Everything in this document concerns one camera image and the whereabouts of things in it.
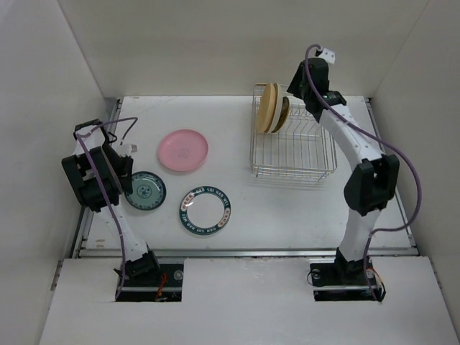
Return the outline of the brown gold plate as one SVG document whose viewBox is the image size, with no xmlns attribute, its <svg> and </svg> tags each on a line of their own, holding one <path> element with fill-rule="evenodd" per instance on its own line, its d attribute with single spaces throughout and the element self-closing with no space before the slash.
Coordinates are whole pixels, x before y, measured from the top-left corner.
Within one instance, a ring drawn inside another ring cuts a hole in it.
<svg viewBox="0 0 460 345">
<path fill-rule="evenodd" d="M 290 99 L 287 96 L 282 98 L 282 108 L 280 112 L 280 118 L 278 119 L 277 126 L 275 127 L 275 132 L 278 132 L 288 118 L 288 114 L 290 111 Z"/>
</svg>

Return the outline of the dark green plate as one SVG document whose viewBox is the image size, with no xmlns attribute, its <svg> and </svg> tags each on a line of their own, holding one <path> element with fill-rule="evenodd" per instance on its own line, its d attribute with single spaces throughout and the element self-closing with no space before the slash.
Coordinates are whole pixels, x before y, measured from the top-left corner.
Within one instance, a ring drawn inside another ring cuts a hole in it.
<svg viewBox="0 0 460 345">
<path fill-rule="evenodd" d="M 132 192 L 124 193 L 126 201 L 140 211 L 152 211 L 165 201 L 167 191 L 163 180 L 148 171 L 132 174 Z"/>
</svg>

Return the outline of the pink plastic plate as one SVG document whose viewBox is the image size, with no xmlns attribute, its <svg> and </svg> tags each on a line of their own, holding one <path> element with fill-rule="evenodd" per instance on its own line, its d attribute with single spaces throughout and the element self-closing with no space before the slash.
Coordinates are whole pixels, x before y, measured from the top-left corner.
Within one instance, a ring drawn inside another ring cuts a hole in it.
<svg viewBox="0 0 460 345">
<path fill-rule="evenodd" d="M 192 129 L 179 129 L 167 134 L 159 144 L 157 156 L 167 169 L 187 173 L 198 169 L 208 155 L 208 141 Z"/>
</svg>

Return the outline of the blue rimmed grey plate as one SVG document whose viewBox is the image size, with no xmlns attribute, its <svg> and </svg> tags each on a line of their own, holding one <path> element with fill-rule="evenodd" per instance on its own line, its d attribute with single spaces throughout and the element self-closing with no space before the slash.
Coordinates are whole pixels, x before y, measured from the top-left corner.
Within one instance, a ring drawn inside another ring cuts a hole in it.
<svg viewBox="0 0 460 345">
<path fill-rule="evenodd" d="M 182 199 L 179 219 L 183 227 L 196 236 L 212 236 L 222 230 L 231 217 L 231 201 L 221 189 L 199 186 Z"/>
</svg>

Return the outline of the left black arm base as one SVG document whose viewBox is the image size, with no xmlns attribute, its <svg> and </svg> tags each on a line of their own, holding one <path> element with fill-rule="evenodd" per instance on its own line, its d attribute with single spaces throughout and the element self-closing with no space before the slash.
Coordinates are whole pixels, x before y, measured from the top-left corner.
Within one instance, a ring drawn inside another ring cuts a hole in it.
<svg viewBox="0 0 460 345">
<path fill-rule="evenodd" d="M 184 259 L 160 258 L 160 271 L 134 279 L 119 278 L 116 302 L 175 303 L 182 301 Z"/>
</svg>

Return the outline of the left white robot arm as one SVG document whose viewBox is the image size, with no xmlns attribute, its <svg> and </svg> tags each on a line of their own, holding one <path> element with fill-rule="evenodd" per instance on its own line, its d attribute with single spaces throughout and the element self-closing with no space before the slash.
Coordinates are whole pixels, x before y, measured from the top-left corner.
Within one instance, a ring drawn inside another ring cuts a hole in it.
<svg viewBox="0 0 460 345">
<path fill-rule="evenodd" d="M 125 193 L 132 193 L 131 150 L 111 146 L 106 126 L 99 119 L 75 127 L 73 153 L 61 160 L 77 201 L 94 212 L 108 228 L 121 247 L 122 263 L 116 270 L 120 278 L 130 282 L 155 284 L 162 269 L 146 241 L 130 228 L 120 204 Z"/>
</svg>

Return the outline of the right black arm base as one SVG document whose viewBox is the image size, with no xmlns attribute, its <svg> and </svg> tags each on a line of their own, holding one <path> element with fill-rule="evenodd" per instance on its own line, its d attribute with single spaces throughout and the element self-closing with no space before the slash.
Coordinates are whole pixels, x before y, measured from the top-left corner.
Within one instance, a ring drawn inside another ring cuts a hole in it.
<svg viewBox="0 0 460 345">
<path fill-rule="evenodd" d="M 385 284 L 370 266 L 364 271 L 361 266 L 350 275 L 333 262 L 310 264 L 307 281 L 313 286 L 316 302 L 374 301 L 382 302 L 387 294 Z"/>
</svg>

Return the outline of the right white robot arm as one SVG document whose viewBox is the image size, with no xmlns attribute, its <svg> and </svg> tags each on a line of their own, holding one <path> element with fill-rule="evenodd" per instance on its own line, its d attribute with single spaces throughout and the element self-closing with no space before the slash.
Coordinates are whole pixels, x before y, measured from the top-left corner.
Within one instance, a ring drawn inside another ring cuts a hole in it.
<svg viewBox="0 0 460 345">
<path fill-rule="evenodd" d="M 351 175 L 344 186 L 349 217 L 332 271 L 342 285 L 361 285 L 366 278 L 366 245 L 381 211 L 395 196 L 400 161 L 361 132 L 345 98 L 330 90 L 324 59 L 301 62 L 287 91 L 304 101 L 307 112 L 328 131 L 349 162 Z"/>
</svg>

